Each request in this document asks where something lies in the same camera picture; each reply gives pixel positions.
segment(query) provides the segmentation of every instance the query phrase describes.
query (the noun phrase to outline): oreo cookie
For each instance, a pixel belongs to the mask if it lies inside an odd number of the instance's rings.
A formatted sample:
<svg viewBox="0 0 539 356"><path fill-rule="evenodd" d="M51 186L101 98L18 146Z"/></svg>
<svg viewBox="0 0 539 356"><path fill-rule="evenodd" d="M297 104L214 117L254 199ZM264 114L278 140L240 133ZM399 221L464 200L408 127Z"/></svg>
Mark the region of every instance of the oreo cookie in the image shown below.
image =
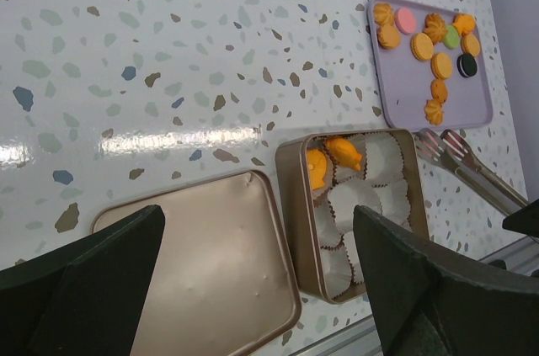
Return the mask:
<svg viewBox="0 0 539 356"><path fill-rule="evenodd" d="M478 64L470 53L464 53L456 59L456 68L464 78L473 77L478 73Z"/></svg>

